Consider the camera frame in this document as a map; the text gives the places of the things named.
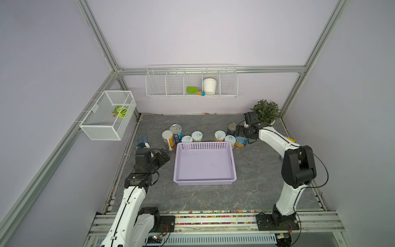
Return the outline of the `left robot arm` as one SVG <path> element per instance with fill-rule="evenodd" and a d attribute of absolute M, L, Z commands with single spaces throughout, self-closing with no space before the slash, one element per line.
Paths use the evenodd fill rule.
<path fill-rule="evenodd" d="M 141 208 L 150 186 L 154 185 L 153 175 L 170 161 L 165 149 L 139 149 L 135 155 L 135 165 L 124 182 L 120 208 L 102 247 L 141 247 L 152 229 L 160 226 L 157 207 Z"/>

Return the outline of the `tall yellow orange can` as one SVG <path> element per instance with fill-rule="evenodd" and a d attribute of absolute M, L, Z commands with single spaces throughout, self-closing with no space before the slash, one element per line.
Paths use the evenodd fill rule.
<path fill-rule="evenodd" d="M 162 136 L 167 148 L 170 151 L 173 151 L 175 149 L 176 143 L 175 143 L 174 135 L 173 135 L 172 131 L 166 130 L 162 133 L 161 136 Z"/>

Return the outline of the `blue Progresso soup can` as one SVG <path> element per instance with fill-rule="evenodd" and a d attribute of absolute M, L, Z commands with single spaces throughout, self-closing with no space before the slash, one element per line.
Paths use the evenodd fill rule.
<path fill-rule="evenodd" d="M 173 134 L 173 137 L 174 137 L 174 141 L 175 141 L 175 143 L 176 144 L 178 144 L 178 143 L 180 143 L 181 141 L 182 141 L 182 138 L 183 138 L 183 130 L 182 130 L 182 127 L 179 125 L 179 124 L 173 124 L 173 125 L 171 125 L 170 126 L 170 129 L 169 129 L 171 132 L 172 132 L 172 134 Z"/>

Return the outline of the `dark navy tomato can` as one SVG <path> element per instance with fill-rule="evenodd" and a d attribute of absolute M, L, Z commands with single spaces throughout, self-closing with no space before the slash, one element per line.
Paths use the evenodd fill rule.
<path fill-rule="evenodd" d="M 237 131 L 237 124 L 235 122 L 231 122 L 227 126 L 227 135 L 235 136 Z"/>

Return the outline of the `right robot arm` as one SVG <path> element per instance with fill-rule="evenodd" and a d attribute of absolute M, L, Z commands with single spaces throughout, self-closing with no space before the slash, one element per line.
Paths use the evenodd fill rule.
<path fill-rule="evenodd" d="M 273 217 L 291 217 L 296 215 L 296 206 L 304 190 L 317 176 L 315 159 L 310 146 L 296 144 L 280 134 L 272 126 L 261 124 L 239 125 L 237 136 L 247 139 L 261 140 L 267 143 L 283 158 L 281 176 L 284 181 L 279 200 L 273 208 Z"/>

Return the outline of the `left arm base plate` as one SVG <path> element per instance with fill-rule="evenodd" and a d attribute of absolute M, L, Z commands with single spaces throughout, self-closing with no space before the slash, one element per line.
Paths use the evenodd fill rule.
<path fill-rule="evenodd" d="M 160 215 L 154 218 L 154 227 L 150 233 L 172 233 L 175 228 L 175 216 Z"/>

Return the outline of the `blue orange soup can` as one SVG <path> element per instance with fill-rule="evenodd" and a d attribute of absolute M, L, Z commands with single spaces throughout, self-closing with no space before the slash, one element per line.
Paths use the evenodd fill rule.
<path fill-rule="evenodd" d="M 246 137 L 238 136 L 238 137 L 236 137 L 235 146 L 237 146 L 239 148 L 244 148 L 246 146 L 246 144 L 248 143 L 248 140 L 249 139 Z"/>

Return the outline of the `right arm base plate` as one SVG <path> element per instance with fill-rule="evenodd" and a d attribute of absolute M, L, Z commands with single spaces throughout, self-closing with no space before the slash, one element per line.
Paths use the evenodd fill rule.
<path fill-rule="evenodd" d="M 278 212 L 272 214 L 260 213 L 256 216 L 259 231 L 286 231 L 300 230 L 300 225 L 296 218 L 296 213 L 283 216 Z"/>

